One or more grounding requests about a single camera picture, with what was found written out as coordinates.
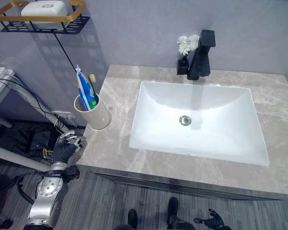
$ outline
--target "person's foot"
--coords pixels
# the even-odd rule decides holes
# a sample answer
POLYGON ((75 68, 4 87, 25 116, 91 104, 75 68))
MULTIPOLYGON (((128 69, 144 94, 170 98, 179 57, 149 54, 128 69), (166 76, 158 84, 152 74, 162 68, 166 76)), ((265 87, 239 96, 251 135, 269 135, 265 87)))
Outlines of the person's foot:
POLYGON ((134 229, 138 226, 138 215, 134 209, 130 209, 128 212, 128 225, 134 229))
POLYGON ((170 217, 173 215, 177 215, 178 211, 178 199, 176 197, 172 197, 168 201, 168 218, 167 218, 167 224, 169 224, 170 217))

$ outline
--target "faucet handle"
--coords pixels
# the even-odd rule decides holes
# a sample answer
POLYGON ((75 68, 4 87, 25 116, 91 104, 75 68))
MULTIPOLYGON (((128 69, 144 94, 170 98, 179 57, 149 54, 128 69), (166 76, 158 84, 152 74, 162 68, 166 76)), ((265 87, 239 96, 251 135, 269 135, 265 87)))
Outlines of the faucet handle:
POLYGON ((202 30, 200 36, 200 46, 216 46, 216 35, 213 30, 202 30))

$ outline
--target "vanity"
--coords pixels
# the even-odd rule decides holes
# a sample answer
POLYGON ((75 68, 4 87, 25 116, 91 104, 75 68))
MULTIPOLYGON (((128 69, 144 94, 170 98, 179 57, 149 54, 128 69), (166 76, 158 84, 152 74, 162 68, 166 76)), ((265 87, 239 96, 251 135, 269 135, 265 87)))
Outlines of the vanity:
MULTIPOLYGON (((179 91, 172 93, 179 101, 179 91)), ((86 143, 72 160, 91 166, 93 173, 119 183, 204 196, 288 199, 288 83, 283 75, 212 70, 208 77, 192 81, 177 75, 175 68, 111 65, 99 96, 110 112, 110 124, 102 130, 88 125, 86 143), (130 148, 142 81, 249 88, 268 161, 256 164, 130 148)), ((247 124, 247 119, 246 115, 241 122, 247 124)))

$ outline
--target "rectangular sink basin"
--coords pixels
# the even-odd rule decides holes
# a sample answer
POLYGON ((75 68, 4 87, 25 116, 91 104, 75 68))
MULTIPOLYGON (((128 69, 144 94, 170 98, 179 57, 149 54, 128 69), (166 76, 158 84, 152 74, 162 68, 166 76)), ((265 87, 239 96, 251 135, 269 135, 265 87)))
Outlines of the rectangular sink basin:
POLYGON ((248 88, 143 81, 129 147, 269 165, 248 88))

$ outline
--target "black glove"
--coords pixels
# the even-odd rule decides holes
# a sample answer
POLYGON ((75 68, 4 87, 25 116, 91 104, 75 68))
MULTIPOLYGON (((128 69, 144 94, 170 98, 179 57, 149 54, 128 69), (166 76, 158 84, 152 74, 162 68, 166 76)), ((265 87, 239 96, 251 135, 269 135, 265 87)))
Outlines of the black glove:
POLYGON ((213 209, 209 209, 210 215, 212 218, 210 219, 199 219, 199 218, 194 218, 194 222, 198 224, 204 223, 207 227, 210 229, 217 229, 217 230, 231 230, 230 227, 224 226, 224 221, 220 217, 219 214, 217 214, 216 211, 213 209))
POLYGON ((74 144, 67 144, 65 142, 56 144, 52 154, 53 163, 63 162, 67 164, 68 159, 75 153, 76 149, 77 146, 74 144))

